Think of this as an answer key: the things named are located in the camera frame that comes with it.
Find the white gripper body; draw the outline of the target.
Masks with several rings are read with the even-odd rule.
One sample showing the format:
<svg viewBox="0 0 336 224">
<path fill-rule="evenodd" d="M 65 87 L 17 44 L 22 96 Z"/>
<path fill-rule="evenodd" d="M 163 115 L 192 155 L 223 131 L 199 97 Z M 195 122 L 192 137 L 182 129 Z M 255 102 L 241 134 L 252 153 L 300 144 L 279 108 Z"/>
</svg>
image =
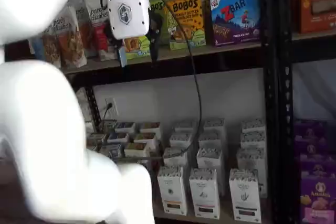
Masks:
<svg viewBox="0 0 336 224">
<path fill-rule="evenodd" d="M 107 9 L 115 39 L 141 37 L 148 33 L 149 0 L 108 0 Z"/>
</svg>

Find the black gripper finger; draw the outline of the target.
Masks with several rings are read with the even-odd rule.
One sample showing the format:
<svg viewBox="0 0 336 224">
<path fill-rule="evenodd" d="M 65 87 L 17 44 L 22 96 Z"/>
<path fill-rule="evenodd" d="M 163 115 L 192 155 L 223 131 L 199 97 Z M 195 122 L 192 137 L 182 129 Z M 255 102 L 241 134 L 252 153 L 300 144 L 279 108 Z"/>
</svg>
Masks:
<svg viewBox="0 0 336 224">
<path fill-rule="evenodd" d="M 120 62 L 121 67 L 124 68 L 128 64 L 124 46 L 121 46 L 118 49 L 118 57 L 119 57 L 119 62 Z"/>
<path fill-rule="evenodd" d="M 156 62 L 159 53 L 159 41 L 161 37 L 161 29 L 163 25 L 162 16 L 158 13 L 149 13 L 149 31 L 146 35 L 150 42 L 150 56 L 152 62 Z"/>
</svg>

